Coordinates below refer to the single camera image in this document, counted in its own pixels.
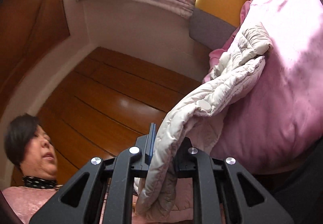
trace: mouth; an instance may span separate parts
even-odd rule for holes
[[[51,152],[47,152],[43,158],[48,159],[48,160],[54,160],[54,155]]]

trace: round metal bolt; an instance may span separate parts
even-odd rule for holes
[[[140,152],[140,149],[136,146],[133,146],[133,147],[129,148],[129,152],[131,154],[138,154]]]
[[[101,163],[101,158],[99,158],[99,157],[93,157],[93,158],[91,159],[91,163],[92,163],[93,165],[100,164],[100,163]]]
[[[227,157],[225,161],[229,165],[234,165],[235,164],[235,159],[233,157]]]
[[[198,149],[197,149],[197,148],[195,148],[195,147],[190,147],[190,148],[188,149],[188,152],[189,152],[190,154],[192,154],[192,155],[195,155],[195,154],[197,154]]]

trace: short black hair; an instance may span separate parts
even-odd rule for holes
[[[4,149],[8,159],[20,169],[24,160],[25,148],[34,137],[39,125],[36,116],[24,114],[11,121],[4,137]]]

